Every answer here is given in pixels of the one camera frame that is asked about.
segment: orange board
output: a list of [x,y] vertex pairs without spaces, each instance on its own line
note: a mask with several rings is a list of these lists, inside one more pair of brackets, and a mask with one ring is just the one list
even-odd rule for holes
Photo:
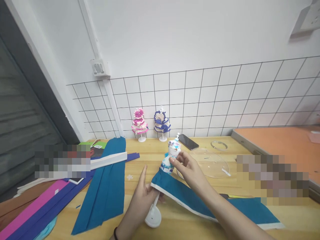
[[270,155],[284,155],[285,163],[296,164],[298,172],[320,185],[320,144],[309,139],[319,126],[283,128],[237,128],[237,134]]

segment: miniature dress on stand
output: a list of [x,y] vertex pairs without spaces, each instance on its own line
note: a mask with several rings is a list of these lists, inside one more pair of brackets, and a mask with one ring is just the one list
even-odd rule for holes
[[[160,165],[160,169],[169,175],[172,174],[174,166],[170,163],[169,158],[177,158],[179,153],[181,152],[181,144],[179,143],[179,133],[177,137],[173,141],[168,142],[168,153],[165,154],[165,158],[162,160],[162,163]],[[151,205],[151,208],[149,210],[149,213],[144,220],[145,223],[152,228],[159,227],[161,223],[161,213],[159,209],[156,207],[158,199],[160,196],[160,192],[158,196],[156,197],[154,203]]]
[[139,142],[144,142],[146,140],[146,136],[143,137],[141,134],[146,133],[148,129],[148,124],[144,121],[143,118],[144,111],[142,108],[137,108],[134,111],[134,120],[132,121],[133,125],[131,126],[132,131],[137,135],[140,134],[140,138],[138,139]]
[[163,110],[162,106],[159,111],[156,111],[154,113],[153,118],[155,121],[154,130],[158,133],[162,133],[162,136],[159,137],[159,140],[161,142],[165,142],[167,140],[167,137],[165,137],[163,134],[171,130],[171,124],[169,123],[169,118],[166,117],[166,112]]

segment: blue paper strip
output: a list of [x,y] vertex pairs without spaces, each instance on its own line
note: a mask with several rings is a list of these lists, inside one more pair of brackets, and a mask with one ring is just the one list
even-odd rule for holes
[[130,154],[127,155],[127,160],[125,160],[125,162],[129,162],[129,161],[135,160],[135,159],[137,159],[139,157],[140,157],[139,153],[130,153]]
[[[215,218],[204,202],[194,191],[182,182],[174,179],[161,169],[153,177],[152,183],[161,187],[192,210],[203,215]],[[279,223],[280,221],[270,210],[255,198],[228,199],[228,201],[256,224]]]
[[[108,141],[101,157],[125,151],[125,138],[113,138]],[[108,216],[113,216],[115,213],[118,215],[123,213],[124,164],[125,162],[123,161],[96,169],[96,174],[80,209],[72,235],[101,225]],[[114,212],[110,212],[106,206],[111,206]]]

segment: right hand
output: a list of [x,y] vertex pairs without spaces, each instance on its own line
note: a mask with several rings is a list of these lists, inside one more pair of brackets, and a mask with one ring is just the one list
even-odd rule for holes
[[170,157],[169,161],[197,195],[202,196],[208,188],[212,188],[197,161],[189,153],[182,150],[176,159]]

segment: pixelated area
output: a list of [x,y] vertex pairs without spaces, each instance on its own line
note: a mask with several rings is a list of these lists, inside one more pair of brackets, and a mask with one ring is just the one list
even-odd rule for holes
[[44,145],[35,152],[35,178],[85,178],[90,145]]
[[237,181],[264,205],[307,205],[309,173],[297,172],[282,155],[238,155]]

